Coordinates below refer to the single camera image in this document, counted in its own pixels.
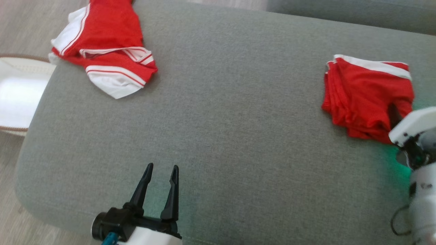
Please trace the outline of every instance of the wooden floor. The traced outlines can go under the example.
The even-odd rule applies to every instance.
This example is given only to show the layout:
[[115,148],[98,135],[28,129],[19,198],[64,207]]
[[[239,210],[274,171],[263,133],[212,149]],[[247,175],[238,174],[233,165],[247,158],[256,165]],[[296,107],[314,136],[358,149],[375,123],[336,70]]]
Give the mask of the wooden floor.
[[[267,0],[189,0],[249,10],[265,10]],[[68,13],[87,0],[0,0],[0,54],[46,57],[50,39],[66,25]],[[14,172],[23,137],[0,132],[0,244],[97,245],[78,235],[33,218],[14,194]]]

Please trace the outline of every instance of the blue cable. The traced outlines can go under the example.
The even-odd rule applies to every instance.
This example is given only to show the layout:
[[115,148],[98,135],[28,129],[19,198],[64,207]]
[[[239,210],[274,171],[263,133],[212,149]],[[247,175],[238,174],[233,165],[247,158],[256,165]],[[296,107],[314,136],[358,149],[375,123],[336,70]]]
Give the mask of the blue cable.
[[116,245],[117,243],[118,243],[118,235],[115,232],[110,232],[106,236],[102,245]]

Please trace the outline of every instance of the black cable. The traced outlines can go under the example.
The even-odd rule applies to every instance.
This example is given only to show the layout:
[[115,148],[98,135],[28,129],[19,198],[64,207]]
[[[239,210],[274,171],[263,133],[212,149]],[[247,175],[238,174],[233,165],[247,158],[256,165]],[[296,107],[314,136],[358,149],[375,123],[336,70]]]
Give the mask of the black cable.
[[412,230],[408,230],[408,231],[405,231],[405,232],[400,232],[400,233],[398,233],[398,232],[395,230],[395,227],[394,227],[394,221],[395,221],[395,218],[397,217],[397,215],[398,215],[401,211],[406,210],[406,209],[408,209],[408,208],[409,208],[409,205],[405,205],[405,206],[403,206],[403,207],[397,209],[397,211],[395,211],[394,215],[393,215],[392,218],[391,218],[391,229],[392,229],[392,232],[393,232],[395,235],[397,235],[397,236],[407,236],[407,235],[410,235],[410,234],[412,233]]

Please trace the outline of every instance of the clothing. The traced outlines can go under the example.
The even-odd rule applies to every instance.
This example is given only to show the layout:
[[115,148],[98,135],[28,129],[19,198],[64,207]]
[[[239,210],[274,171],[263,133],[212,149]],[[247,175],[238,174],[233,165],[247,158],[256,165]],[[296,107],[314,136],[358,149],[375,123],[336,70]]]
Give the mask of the clothing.
[[91,82],[112,97],[138,91],[157,72],[129,0],[90,0],[70,13],[68,21],[51,41],[49,57],[83,66]]
[[348,135],[390,144],[388,108],[405,117],[414,99],[409,66],[401,62],[367,61],[337,54],[327,63],[322,109]]

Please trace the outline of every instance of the gray sofa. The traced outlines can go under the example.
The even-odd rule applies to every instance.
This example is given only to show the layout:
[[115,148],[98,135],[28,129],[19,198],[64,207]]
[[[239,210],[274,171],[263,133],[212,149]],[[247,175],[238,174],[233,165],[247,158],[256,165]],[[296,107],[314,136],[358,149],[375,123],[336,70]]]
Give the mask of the gray sofa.
[[351,139],[320,106],[334,54],[410,64],[415,108],[436,103],[436,37],[269,12],[137,1],[159,72],[114,100],[82,67],[56,68],[25,138],[16,193],[35,217],[88,234],[149,162],[147,215],[180,167],[187,245],[410,244],[396,149]]
[[267,10],[436,35],[435,0],[269,0]]

